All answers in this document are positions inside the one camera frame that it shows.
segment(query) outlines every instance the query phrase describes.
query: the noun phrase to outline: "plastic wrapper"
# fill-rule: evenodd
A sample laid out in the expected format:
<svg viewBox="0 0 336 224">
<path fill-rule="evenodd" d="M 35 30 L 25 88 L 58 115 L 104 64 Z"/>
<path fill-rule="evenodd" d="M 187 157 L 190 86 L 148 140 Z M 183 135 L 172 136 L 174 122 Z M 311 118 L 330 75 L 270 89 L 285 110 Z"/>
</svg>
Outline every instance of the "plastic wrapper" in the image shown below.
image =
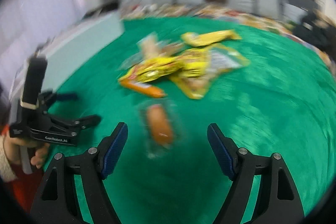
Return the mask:
<svg viewBox="0 0 336 224">
<path fill-rule="evenodd" d="M 125 59 L 125 61 L 120 65 L 118 70 L 127 70 L 133 67 L 136 64 L 141 63 L 143 60 L 148 59 L 149 57 L 157 56 L 172 56 L 184 49 L 184 44 L 181 42 L 173 42 L 170 40 L 157 41 L 157 34 L 155 32 L 149 34 L 142 40 L 140 40 L 137 45 L 141 49 L 141 52 L 130 56 Z"/>
<path fill-rule="evenodd" d="M 122 19 L 137 19 L 155 16 L 158 6 L 156 4 L 142 5 L 141 0 L 122 1 L 120 16 Z"/>
<path fill-rule="evenodd" d="M 157 16 L 160 17 L 180 17 L 187 14 L 191 10 L 191 7 L 187 5 L 169 5 L 164 4 L 158 9 Z"/>
<path fill-rule="evenodd" d="M 164 155 L 183 138 L 176 105 L 168 99 L 152 99 L 139 106 L 149 158 Z"/>
<path fill-rule="evenodd" d="M 144 60 L 159 57 L 161 49 L 158 45 L 158 35 L 153 32 L 141 39 L 137 45 L 141 49 Z"/>
<path fill-rule="evenodd" d="M 185 77 L 183 71 L 169 76 L 187 97 L 202 99 L 208 92 L 212 82 L 222 73 L 233 69 L 248 66 L 250 61 L 233 48 L 215 45 L 208 48 L 210 63 L 204 75 L 198 77 Z"/>
<path fill-rule="evenodd" d="M 197 16 L 209 16 L 212 18 L 217 18 L 225 15 L 225 13 L 229 10 L 229 8 L 224 7 L 223 5 L 217 4 L 209 4 L 206 7 L 200 9 L 195 13 Z"/>
<path fill-rule="evenodd" d="M 132 80 L 122 80 L 119 81 L 119 84 L 124 88 L 134 90 L 152 98 L 162 98 L 166 96 L 165 92 L 162 89 L 154 85 L 139 83 Z"/>
<path fill-rule="evenodd" d="M 193 47 L 208 46 L 225 39 L 233 39 L 233 40 L 242 39 L 234 30 L 210 32 L 205 34 L 187 32 L 183 34 L 181 38 L 184 40 L 185 43 Z"/>
<path fill-rule="evenodd" d="M 183 70 L 180 76 L 195 77 L 205 74 L 206 68 L 209 66 L 210 55 L 206 48 L 192 48 L 185 50 L 180 55 L 183 63 Z"/>
<path fill-rule="evenodd" d="M 182 62 L 178 57 L 157 57 L 144 60 L 138 65 L 132 67 L 126 75 L 119 78 L 122 80 L 135 80 L 146 83 L 154 81 L 164 75 L 172 74 L 182 67 Z"/>
</svg>

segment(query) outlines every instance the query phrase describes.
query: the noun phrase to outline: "orange sausage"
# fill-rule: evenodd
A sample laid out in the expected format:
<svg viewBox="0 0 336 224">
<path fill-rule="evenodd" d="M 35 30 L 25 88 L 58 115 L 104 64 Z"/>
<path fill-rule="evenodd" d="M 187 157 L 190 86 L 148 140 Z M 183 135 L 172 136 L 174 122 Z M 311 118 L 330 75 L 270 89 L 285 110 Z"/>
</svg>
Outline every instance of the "orange sausage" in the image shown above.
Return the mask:
<svg viewBox="0 0 336 224">
<path fill-rule="evenodd" d="M 127 80 L 127 79 L 122 80 L 119 83 L 124 88 L 137 91 L 139 93 L 148 95 L 153 98 L 162 98 L 166 96 L 166 94 L 164 93 L 162 89 L 159 89 L 158 87 L 153 86 L 153 85 L 139 83 L 139 82 Z"/>
<path fill-rule="evenodd" d="M 161 104 L 151 105 L 147 109 L 147 124 L 157 144 L 164 146 L 173 142 L 173 131 Z"/>
</svg>

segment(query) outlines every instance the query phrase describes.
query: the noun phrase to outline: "table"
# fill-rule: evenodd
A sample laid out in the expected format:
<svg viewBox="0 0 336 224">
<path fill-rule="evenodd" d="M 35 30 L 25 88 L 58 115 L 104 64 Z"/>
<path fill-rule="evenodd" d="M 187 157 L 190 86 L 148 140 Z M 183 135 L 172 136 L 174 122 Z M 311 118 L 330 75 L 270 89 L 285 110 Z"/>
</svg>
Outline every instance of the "table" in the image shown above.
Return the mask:
<svg viewBox="0 0 336 224">
<path fill-rule="evenodd" d="M 114 173 L 104 181 L 121 222 L 210 224 L 231 185 L 207 141 L 207 126 L 215 122 L 238 146 L 255 155 L 280 153 L 307 214 L 336 170 L 336 85 L 316 53 L 286 37 L 234 22 L 147 18 L 124 24 L 121 37 L 59 88 L 59 92 L 78 92 L 81 100 L 51 110 L 63 117 L 96 113 L 103 118 L 100 125 L 83 131 L 77 147 L 54 146 L 50 156 L 83 153 L 110 135 L 118 122 L 126 122 L 128 141 Z M 187 98 L 168 80 L 157 81 L 155 85 L 177 105 L 185 138 L 163 157 L 149 159 L 137 109 L 148 98 L 119 86 L 117 68 L 138 51 L 136 42 L 153 31 L 159 39 L 177 41 L 185 32 L 223 29 L 242 36 L 241 41 L 224 44 L 237 49 L 251 65 L 220 76 L 202 100 Z M 83 217 L 90 222 L 80 177 L 75 180 Z M 259 181 L 255 177 L 243 222 L 253 213 Z"/>
</svg>

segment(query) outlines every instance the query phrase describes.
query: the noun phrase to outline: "metal screw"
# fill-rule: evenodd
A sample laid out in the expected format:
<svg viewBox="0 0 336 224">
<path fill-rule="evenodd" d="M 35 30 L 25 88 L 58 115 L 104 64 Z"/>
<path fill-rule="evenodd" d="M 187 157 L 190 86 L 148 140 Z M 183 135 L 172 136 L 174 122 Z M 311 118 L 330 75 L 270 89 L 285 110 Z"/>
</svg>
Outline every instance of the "metal screw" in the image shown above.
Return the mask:
<svg viewBox="0 0 336 224">
<path fill-rule="evenodd" d="M 276 160 L 280 160 L 281 159 L 281 155 L 279 153 L 274 153 L 273 154 L 273 157 L 276 159 Z"/>
<path fill-rule="evenodd" d="M 94 154 L 94 153 L 96 153 L 97 151 L 98 151 L 98 150 L 97 150 L 96 147 L 91 147 L 91 148 L 89 148 L 89 150 L 88 150 L 89 154 Z"/>
<path fill-rule="evenodd" d="M 242 155 L 246 155 L 248 151 L 247 151 L 246 148 L 243 148 L 243 147 L 242 147 L 242 148 L 239 148 L 239 149 L 238 149 L 238 152 L 241 153 Z"/>
<path fill-rule="evenodd" d="M 57 153 L 54 155 L 55 160 L 59 160 L 60 158 L 62 158 L 62 153 Z"/>
</svg>

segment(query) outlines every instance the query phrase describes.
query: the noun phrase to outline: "white knit sleeve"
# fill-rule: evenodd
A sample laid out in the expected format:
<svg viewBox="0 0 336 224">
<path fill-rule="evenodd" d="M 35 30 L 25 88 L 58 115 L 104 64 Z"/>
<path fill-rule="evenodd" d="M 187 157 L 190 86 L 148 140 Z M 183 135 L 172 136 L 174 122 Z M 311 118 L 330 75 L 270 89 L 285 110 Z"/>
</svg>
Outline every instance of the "white knit sleeve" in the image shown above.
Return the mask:
<svg viewBox="0 0 336 224">
<path fill-rule="evenodd" d="M 17 179 L 15 173 L 7 160 L 3 146 L 4 137 L 0 136 L 0 177 L 4 182 L 10 182 Z"/>
</svg>

